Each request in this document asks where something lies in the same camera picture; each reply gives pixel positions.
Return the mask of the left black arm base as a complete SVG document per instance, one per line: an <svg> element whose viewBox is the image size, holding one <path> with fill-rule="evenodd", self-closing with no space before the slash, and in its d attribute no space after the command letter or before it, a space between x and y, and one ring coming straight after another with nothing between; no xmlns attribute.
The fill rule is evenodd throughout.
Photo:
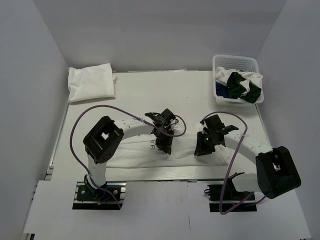
<svg viewBox="0 0 320 240"><path fill-rule="evenodd" d="M103 187L112 192L120 206L123 205L126 192L125 182L107 182ZM118 204L109 193L98 190L98 194L94 196L84 182L77 182L72 209L120 210Z"/></svg>

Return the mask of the white graphic t shirt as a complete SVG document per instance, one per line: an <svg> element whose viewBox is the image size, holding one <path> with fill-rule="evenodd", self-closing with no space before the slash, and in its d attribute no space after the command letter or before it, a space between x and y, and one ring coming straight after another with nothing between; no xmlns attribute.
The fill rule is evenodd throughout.
<svg viewBox="0 0 320 240"><path fill-rule="evenodd" d="M140 135L122 140L113 157L106 167L133 169L158 167L187 167L187 166L227 166L230 162L231 151L218 145L215 152L195 156L197 132L202 130L200 123L192 122L187 125L186 133L173 138L171 154L164 153L155 145L156 137Z"/></svg>

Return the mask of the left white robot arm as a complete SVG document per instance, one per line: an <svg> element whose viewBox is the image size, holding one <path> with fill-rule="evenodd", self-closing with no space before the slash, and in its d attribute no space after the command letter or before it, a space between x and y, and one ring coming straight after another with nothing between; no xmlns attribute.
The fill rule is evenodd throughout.
<svg viewBox="0 0 320 240"><path fill-rule="evenodd" d="M160 151L171 154L176 116L167 108L162 113L148 112L145 116L149 117L152 123L134 118L116 122L109 116L104 116L84 137L89 170L86 182L90 185L88 193L94 199L99 200L105 196L107 161L114 156L122 140L140 135L154 135L155 146Z"/></svg>

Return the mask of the dark green white t shirt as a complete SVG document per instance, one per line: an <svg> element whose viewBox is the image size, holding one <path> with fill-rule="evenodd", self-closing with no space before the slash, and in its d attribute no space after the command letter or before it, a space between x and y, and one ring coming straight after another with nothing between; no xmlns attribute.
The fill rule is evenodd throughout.
<svg viewBox="0 0 320 240"><path fill-rule="evenodd" d="M224 99L243 100L249 104L256 104L262 95L263 76L259 73L225 69L219 66L214 74L215 82L228 88L228 98Z"/></svg>

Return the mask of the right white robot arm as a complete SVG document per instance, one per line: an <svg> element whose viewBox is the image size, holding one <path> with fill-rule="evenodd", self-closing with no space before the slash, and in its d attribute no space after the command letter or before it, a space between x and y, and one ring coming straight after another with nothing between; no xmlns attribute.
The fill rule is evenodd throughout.
<svg viewBox="0 0 320 240"><path fill-rule="evenodd" d="M225 125L215 114L200 121L203 129L197 133L194 155L210 155L216 146L234 150L231 162L237 154L250 160L256 168L254 173L230 174L224 181L226 195L236 200L244 192L258 192L274 199L301 186L302 181L290 151L284 147L263 144L241 132L234 125Z"/></svg>

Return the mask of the white plastic laundry basket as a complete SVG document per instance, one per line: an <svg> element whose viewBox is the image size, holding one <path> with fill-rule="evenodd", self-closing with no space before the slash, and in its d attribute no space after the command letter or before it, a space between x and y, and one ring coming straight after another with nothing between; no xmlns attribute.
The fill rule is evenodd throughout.
<svg viewBox="0 0 320 240"><path fill-rule="evenodd" d="M218 105L225 106L236 106L236 107L249 107L254 104L260 104L264 101L264 93L262 93L257 103L248 103L240 99L230 99L218 97L216 94L215 81L215 70L217 67L223 67L226 70L235 69L242 72L254 72L258 73L258 63L254 58L245 56L234 56L234 55L215 55L212 59L212 73L213 73L213 94Z"/></svg>

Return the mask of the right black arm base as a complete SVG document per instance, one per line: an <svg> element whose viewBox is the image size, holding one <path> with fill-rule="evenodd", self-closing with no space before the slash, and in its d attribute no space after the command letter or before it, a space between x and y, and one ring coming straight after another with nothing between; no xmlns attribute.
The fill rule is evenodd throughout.
<svg viewBox="0 0 320 240"><path fill-rule="evenodd" d="M228 177L222 202L222 211L225 212L231 207L235 206L238 202L247 197L250 193L248 191L238 192L236 191L232 179L238 175L243 174L235 173ZM211 213L219 212L220 196L222 190L223 182L220 183L218 180L213 181L211 184L207 185L207 188L203 191L209 200L209 210ZM244 203L242 203L237 208L233 209L232 212L256 212L256 199L255 196L251 196Z"/></svg>

